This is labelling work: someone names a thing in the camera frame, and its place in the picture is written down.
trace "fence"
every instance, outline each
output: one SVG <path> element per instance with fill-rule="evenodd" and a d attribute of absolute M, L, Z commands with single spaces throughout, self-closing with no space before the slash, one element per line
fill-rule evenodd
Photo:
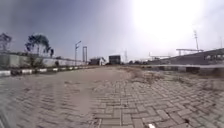
<path fill-rule="evenodd" d="M 31 68 L 30 56 L 17 55 L 15 53 L 0 53 L 0 69 L 8 68 Z M 86 62 L 71 59 L 58 59 L 50 57 L 35 57 L 35 62 L 41 63 L 42 67 L 55 67 L 58 66 L 55 62 L 58 62 L 59 66 L 74 66 L 85 65 Z"/>

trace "dry grass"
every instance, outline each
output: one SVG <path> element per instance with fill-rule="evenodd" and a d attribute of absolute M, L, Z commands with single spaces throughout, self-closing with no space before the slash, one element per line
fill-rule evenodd
<path fill-rule="evenodd" d="M 129 79 L 130 82 L 152 84 L 153 82 L 164 78 L 164 76 L 155 74 L 153 72 L 143 72 L 139 68 L 122 67 L 120 69 L 125 70 L 128 73 L 131 73 L 131 78 Z"/>

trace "road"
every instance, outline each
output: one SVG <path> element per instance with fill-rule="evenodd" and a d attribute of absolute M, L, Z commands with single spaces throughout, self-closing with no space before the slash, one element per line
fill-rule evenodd
<path fill-rule="evenodd" d="M 221 78 L 119 67 L 2 78 L 0 124 L 11 128 L 147 128 L 148 124 L 223 128 L 223 85 Z"/>

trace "sky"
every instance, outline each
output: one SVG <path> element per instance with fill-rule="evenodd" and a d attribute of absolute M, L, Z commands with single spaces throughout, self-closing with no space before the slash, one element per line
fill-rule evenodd
<path fill-rule="evenodd" d="M 223 0 L 0 0 L 0 33 L 13 38 L 11 51 L 24 51 L 38 33 L 55 56 L 74 58 L 82 41 L 78 59 L 82 46 L 88 58 L 176 56 L 178 48 L 196 49 L 194 30 L 199 49 L 221 48 L 223 17 Z"/>

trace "interlocking paver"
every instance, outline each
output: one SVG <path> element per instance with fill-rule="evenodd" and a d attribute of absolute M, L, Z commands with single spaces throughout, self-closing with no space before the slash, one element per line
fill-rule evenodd
<path fill-rule="evenodd" d="M 163 119 L 169 119 L 169 118 L 170 118 L 169 115 L 168 115 L 165 111 L 163 111 L 163 110 L 157 110 L 156 112 L 157 112 L 157 113 L 159 114 L 159 116 L 162 117 Z"/>
<path fill-rule="evenodd" d="M 6 78 L 0 85 L 0 108 L 12 127 L 223 127 L 224 92 L 207 89 L 219 79 L 140 73 L 162 78 L 148 83 L 145 76 L 116 68 Z M 175 80 L 177 76 L 189 82 Z"/>
<path fill-rule="evenodd" d="M 166 120 L 166 121 L 163 121 L 163 122 L 157 122 L 156 125 L 159 128 L 166 128 L 166 127 L 174 126 L 174 125 L 176 125 L 176 123 L 173 120 L 169 119 L 169 120 Z"/>
<path fill-rule="evenodd" d="M 144 124 L 141 119 L 133 119 L 135 128 L 144 128 Z"/>

